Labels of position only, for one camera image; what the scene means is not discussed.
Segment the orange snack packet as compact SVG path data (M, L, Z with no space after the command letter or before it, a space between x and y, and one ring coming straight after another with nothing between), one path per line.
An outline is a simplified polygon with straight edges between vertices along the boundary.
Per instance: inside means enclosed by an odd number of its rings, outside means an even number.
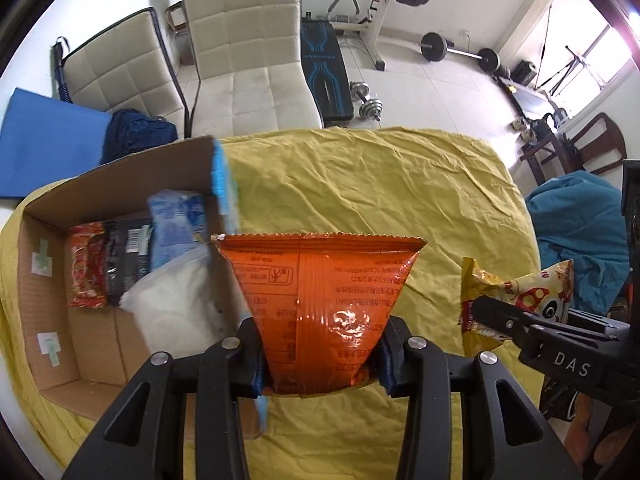
M321 396L372 379L368 359L407 281L420 237L219 234L262 337L279 396Z

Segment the white zip bag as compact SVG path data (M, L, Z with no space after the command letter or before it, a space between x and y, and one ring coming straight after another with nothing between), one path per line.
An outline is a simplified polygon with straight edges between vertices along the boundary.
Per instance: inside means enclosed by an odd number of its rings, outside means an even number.
M134 316L148 349L194 356L233 336L250 316L229 263L207 245L186 252L137 281L119 300Z

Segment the black snack packet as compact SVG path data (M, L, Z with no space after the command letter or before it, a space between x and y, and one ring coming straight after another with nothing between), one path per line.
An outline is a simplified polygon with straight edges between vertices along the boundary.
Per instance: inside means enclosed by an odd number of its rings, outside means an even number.
M117 307L125 292L151 272L151 218L104 222L107 302Z

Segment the red snack packet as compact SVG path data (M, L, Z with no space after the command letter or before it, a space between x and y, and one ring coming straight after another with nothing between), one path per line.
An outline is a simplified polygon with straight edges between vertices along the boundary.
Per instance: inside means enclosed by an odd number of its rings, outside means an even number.
M70 230L70 306L101 309L106 306L104 272L106 233L102 222Z

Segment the dark wooden chair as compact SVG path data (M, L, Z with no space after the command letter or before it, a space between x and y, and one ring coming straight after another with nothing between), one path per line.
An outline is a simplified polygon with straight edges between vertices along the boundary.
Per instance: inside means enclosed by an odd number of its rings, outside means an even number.
M585 136L597 126L603 131L587 143L582 142ZM582 130L570 138L570 160L574 170L585 170L585 164L607 154L615 154L614 162L591 170L592 174L603 176L623 165L627 158L626 143L620 127L614 120L603 112L594 115Z

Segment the white barbell rack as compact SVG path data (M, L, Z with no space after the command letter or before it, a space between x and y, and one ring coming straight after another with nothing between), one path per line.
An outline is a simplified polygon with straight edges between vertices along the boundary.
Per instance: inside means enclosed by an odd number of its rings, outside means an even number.
M342 0L334 0L328 10L326 19L332 24L336 32L350 32L363 44L364 52L369 55L374 68L384 72L386 63L378 53L378 37L382 30L386 10L390 0L370 0L366 10L362 10L357 0L352 0L356 14L353 18L338 18L334 13L335 7Z

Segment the white padded chair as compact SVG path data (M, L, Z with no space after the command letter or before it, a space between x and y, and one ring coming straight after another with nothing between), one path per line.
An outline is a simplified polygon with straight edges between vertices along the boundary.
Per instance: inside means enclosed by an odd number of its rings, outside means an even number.
M70 51L62 73L79 106L111 114L133 108L171 122L181 139L191 136L188 103L153 8L126 16Z
M198 92L194 136L323 125L300 54L302 0L182 0Z

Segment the black blue weight bench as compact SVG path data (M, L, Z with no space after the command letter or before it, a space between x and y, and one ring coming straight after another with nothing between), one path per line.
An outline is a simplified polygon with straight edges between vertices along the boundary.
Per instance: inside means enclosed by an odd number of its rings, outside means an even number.
M305 79L326 125L350 122L354 106L340 44L326 21L303 20L300 55Z

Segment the dark blue cloth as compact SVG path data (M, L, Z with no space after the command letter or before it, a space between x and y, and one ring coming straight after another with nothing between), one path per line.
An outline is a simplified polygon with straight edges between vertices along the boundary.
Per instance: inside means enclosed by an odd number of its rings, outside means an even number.
M106 128L100 164L177 140L177 127L165 118L149 117L134 108L116 110Z

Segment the left white padded chair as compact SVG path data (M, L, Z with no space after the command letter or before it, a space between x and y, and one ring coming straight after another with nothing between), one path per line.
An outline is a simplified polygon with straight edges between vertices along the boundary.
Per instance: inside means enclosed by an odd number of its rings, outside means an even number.
M126 16L70 51L62 73L79 106L111 114L133 108L171 122L181 139L191 136L188 103L153 8Z

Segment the open cardboard box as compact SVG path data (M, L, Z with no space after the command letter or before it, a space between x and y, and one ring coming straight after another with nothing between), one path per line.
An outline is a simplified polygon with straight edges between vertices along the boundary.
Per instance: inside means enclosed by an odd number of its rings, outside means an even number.
M1 233L3 350L32 426L52 445L82 437L149 357L124 292L150 272L150 196L203 195L220 228L211 138L177 141L32 192Z

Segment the yellow tablecloth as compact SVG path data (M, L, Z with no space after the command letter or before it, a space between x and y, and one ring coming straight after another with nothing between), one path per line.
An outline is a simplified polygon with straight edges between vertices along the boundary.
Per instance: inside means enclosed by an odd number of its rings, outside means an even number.
M298 129L191 139L125 157L29 194L1 232L1 348L41 444L70 462L148 358L134 320L70 309L65 241L81 223L142 214L163 190L207 198L220 232L213 158L224 153L245 233L360 233L425 240L395 306L410 330L458 353L461 263L499 278L540 268L532 220L486 143L457 133Z

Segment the right white padded chair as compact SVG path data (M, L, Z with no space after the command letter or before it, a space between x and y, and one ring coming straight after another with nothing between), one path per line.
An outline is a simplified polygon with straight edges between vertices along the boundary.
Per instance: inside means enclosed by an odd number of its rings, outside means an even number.
M198 92L194 136L323 125L300 54L302 0L182 0Z

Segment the teal cloth pile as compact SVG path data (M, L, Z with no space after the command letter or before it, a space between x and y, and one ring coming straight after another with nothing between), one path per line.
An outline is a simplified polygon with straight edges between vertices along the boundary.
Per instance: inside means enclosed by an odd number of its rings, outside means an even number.
M584 170L539 185L525 197L544 268L572 260L577 310L605 315L629 274L620 190Z

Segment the yellow panda snack packet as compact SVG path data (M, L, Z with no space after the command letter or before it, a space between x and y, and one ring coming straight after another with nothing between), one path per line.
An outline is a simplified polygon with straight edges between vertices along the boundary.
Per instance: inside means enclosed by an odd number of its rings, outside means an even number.
M574 264L564 260L537 273L503 281L480 268L474 258L465 257L461 267L460 302L463 351L475 356L494 350L509 339L506 334L478 322L472 313L472 302L487 296L532 312L553 322L565 323L574 292Z

